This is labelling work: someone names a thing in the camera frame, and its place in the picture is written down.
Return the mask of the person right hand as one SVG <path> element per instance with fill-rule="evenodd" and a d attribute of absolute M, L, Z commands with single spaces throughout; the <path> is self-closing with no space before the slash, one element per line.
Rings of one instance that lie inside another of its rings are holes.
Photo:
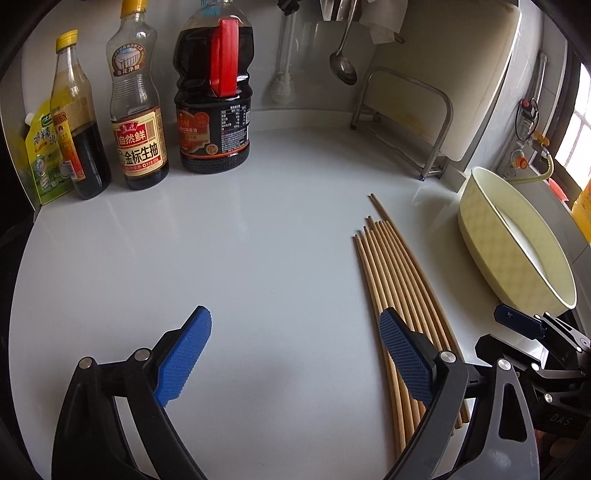
<path fill-rule="evenodd" d="M 590 430 L 579 439 L 535 431 L 541 479 L 590 480 Z"/>

